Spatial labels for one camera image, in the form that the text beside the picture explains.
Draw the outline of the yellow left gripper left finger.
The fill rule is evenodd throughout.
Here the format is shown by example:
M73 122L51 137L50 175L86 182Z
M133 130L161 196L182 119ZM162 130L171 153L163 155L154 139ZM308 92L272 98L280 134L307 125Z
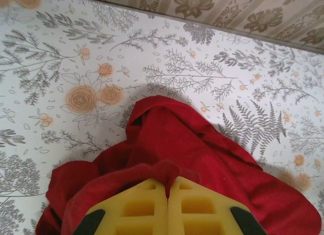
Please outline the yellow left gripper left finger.
M165 187L145 180L91 207L76 234L167 234Z

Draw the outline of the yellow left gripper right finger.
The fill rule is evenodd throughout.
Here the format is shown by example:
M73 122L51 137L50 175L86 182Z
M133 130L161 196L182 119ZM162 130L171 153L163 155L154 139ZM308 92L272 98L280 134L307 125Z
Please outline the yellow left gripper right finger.
M177 177L168 199L168 234L263 234L244 204Z

